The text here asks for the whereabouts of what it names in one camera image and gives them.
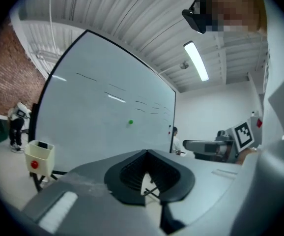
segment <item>whiteboard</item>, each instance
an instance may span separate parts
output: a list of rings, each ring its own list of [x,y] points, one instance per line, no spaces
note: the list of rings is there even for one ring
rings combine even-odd
[[[175,91],[142,61],[85,31],[45,84],[35,139],[56,147],[56,171],[140,149],[169,152]]]

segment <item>person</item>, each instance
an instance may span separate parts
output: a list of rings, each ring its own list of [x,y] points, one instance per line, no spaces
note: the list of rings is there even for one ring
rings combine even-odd
[[[181,145],[180,140],[176,137],[178,134],[178,129],[176,127],[172,128],[172,148],[171,153],[175,153],[176,155],[181,155]]]
[[[27,107],[18,102],[14,108],[8,111],[8,123],[9,123],[9,138],[11,150],[15,153],[22,153],[22,127],[24,125],[24,118],[29,114]]]
[[[267,37],[262,144],[257,149],[245,149],[238,157],[237,163],[242,164],[248,154],[261,151],[284,136],[284,97],[280,94],[278,103],[271,104],[284,83],[284,14],[273,0],[195,0],[184,11],[182,14],[191,28],[200,33],[245,31]]]

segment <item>brick wall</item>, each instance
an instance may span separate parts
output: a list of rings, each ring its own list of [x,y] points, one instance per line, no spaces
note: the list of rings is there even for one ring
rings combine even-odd
[[[0,115],[22,101],[31,109],[37,103],[45,79],[26,56],[10,20],[0,28]]]

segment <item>black pants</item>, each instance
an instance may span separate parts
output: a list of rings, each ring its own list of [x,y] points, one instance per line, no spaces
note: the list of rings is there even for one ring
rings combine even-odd
[[[13,145],[14,142],[16,142],[17,145],[21,146],[21,129],[24,124],[23,118],[17,118],[15,120],[12,120],[10,122],[10,131],[9,131],[9,137],[10,137],[10,144]]]

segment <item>ceiling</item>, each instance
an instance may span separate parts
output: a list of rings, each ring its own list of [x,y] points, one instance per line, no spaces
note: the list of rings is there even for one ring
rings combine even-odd
[[[85,30],[121,45],[179,92],[247,81],[263,68],[267,39],[257,33],[192,30],[181,15],[193,0],[21,0],[19,17],[30,55],[45,77]],[[183,45],[193,41],[209,81],[202,82]],[[180,65],[186,61],[187,69]]]

